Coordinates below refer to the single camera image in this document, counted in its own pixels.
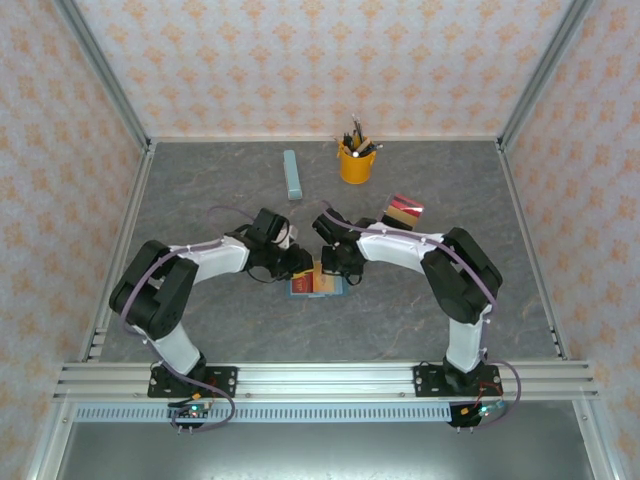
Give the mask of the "thin aluminium table rail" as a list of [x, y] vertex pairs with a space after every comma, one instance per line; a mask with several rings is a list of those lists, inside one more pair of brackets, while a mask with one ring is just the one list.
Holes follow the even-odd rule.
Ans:
[[[334, 135], [298, 135], [298, 136], [156, 136], [152, 137], [150, 142], [154, 145], [160, 143], [227, 143], [227, 142], [241, 142], [241, 143], [258, 143], [258, 142], [337, 142], [341, 139], [341, 136], [336, 137]], [[498, 141], [495, 135], [427, 135], [427, 136], [384, 136], [374, 135], [373, 141], [375, 143], [387, 142], [492, 142]]]

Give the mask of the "blue and orange card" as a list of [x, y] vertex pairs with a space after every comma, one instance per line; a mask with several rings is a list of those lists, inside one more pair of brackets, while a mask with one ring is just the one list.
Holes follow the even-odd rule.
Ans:
[[313, 274], [314, 294], [335, 295], [342, 290], [342, 282], [332, 276], [325, 276], [320, 271]]

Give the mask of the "short aluminium frame post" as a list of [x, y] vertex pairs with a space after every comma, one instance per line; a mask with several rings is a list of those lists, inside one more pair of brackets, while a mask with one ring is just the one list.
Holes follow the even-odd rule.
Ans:
[[27, 480], [56, 480], [69, 442], [77, 406], [75, 403], [53, 403], [36, 444]]
[[572, 405], [594, 480], [619, 480], [605, 432], [598, 419], [596, 402], [573, 400]]

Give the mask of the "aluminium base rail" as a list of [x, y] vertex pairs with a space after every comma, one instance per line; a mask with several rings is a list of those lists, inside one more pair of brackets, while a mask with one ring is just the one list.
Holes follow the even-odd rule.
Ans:
[[[239, 363], [240, 402], [414, 402], [411, 362]], [[499, 365], [508, 401], [597, 399], [593, 369], [582, 361], [515, 361]], [[144, 363], [68, 363], [53, 398], [58, 401], [146, 401], [151, 377]]]

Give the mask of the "blue card holder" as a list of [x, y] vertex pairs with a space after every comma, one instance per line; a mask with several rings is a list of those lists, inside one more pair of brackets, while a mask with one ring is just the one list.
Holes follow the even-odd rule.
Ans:
[[326, 298], [346, 293], [344, 279], [325, 274], [317, 263], [311, 271], [300, 274], [287, 282], [287, 294], [291, 298]]

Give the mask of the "yellow pen cup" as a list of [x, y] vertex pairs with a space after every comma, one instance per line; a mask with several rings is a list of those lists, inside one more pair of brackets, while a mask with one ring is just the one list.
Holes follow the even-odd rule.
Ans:
[[[369, 141], [372, 140], [366, 137], [362, 145], [352, 150], [346, 149], [343, 143], [339, 144], [337, 158], [340, 160], [340, 176], [346, 183], [359, 185], [369, 180], [376, 159], [376, 151], [372, 151], [367, 156], [360, 154]], [[353, 151], [359, 152], [359, 158], [352, 157]]]

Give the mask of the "grey metal sheet panel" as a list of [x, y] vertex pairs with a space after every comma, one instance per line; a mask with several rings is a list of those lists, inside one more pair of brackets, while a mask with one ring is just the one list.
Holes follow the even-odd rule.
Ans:
[[177, 434], [160, 424], [80, 423], [57, 480], [594, 480], [581, 435], [520, 423], [235, 424]]

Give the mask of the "aluminium table side rail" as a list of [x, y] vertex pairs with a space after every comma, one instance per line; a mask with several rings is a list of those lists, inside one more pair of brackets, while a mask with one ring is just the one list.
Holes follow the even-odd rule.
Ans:
[[89, 321], [88, 330], [85, 334], [79, 356], [77, 357], [77, 360], [81, 363], [97, 361], [101, 356], [102, 346], [100, 341], [105, 340], [112, 316], [108, 301], [113, 288], [125, 268], [126, 256], [135, 229], [155, 149], [156, 145], [153, 142], [142, 149], [138, 167], [129, 189], [126, 208], [119, 224], [117, 237], [113, 245], [98, 303]]
[[523, 204], [518, 194], [517, 186], [515, 184], [514, 175], [509, 164], [509, 159], [506, 153], [506, 147], [502, 143], [502, 138], [498, 137], [495, 140], [496, 152], [500, 160], [502, 171], [507, 183], [507, 187], [511, 196], [511, 200], [514, 206], [515, 214], [519, 224], [519, 228], [523, 237], [525, 249], [528, 255], [529, 263], [532, 268], [533, 276], [536, 282], [536, 288], [540, 297], [541, 305], [543, 307], [545, 318], [549, 325], [548, 330], [550, 336], [554, 342], [557, 356], [562, 361], [567, 361], [571, 358], [570, 352], [565, 345], [563, 327], [558, 324], [556, 318], [556, 311], [553, 305], [553, 300], [549, 293], [549, 289], [546, 286], [545, 278], [539, 263], [539, 259], [535, 250], [533, 238], [529, 226], [527, 224], [525, 211]]

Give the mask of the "clear acrylic card box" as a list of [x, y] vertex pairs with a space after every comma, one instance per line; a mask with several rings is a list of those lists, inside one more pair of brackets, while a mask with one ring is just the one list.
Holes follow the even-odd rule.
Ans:
[[389, 196], [381, 222], [394, 228], [413, 231], [423, 212], [423, 204], [396, 193]]

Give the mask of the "long teal box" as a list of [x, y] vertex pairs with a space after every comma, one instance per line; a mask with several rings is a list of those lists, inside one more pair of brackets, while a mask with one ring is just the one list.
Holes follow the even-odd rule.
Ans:
[[287, 196], [290, 201], [301, 200], [303, 197], [299, 178], [297, 159], [293, 150], [283, 152], [283, 166], [287, 185]]

